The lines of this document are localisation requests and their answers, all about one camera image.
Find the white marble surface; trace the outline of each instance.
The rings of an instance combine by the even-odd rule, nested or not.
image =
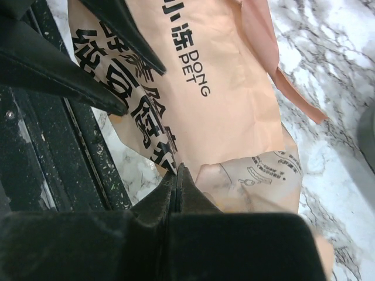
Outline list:
[[[70,50],[66,0],[48,0]],[[282,121],[305,173],[300,214],[335,247],[332,280],[375,276],[375,175],[357,147],[361,113],[375,101],[375,2],[269,0],[282,69],[330,121],[315,125],[279,93]],[[94,111],[133,203],[160,181]]]

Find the crumpled packaging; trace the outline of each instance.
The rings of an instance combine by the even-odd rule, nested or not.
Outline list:
[[[263,15],[268,6],[260,9],[267,2],[256,2],[127,0],[139,31],[166,66],[159,76],[79,0],[69,0],[79,65],[129,108],[128,115],[110,115],[124,144],[172,172],[183,162],[194,179],[202,165],[284,149],[268,79],[277,82],[277,44],[266,37],[273,32]],[[257,24],[244,18],[249,11],[257,15],[257,32],[245,28]]]

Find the marble countertop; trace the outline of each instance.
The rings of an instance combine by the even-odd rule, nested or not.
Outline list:
[[[48,0],[73,54],[66,0]],[[277,92],[282,121],[298,144],[304,170],[299,213],[335,248],[332,280],[375,275],[375,175],[360,153],[356,128],[375,102],[375,2],[269,0],[281,68],[330,118],[315,125]],[[117,138],[94,110],[135,204],[160,181],[155,166]]]

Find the screw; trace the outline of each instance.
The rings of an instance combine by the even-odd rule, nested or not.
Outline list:
[[[5,116],[6,116],[6,118],[8,120],[13,120],[16,117],[16,115],[14,114],[14,112],[10,111],[10,110],[6,112]]]

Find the gray round object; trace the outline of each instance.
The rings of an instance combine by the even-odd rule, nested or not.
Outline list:
[[[359,149],[375,172],[375,104],[361,116],[357,134]]]

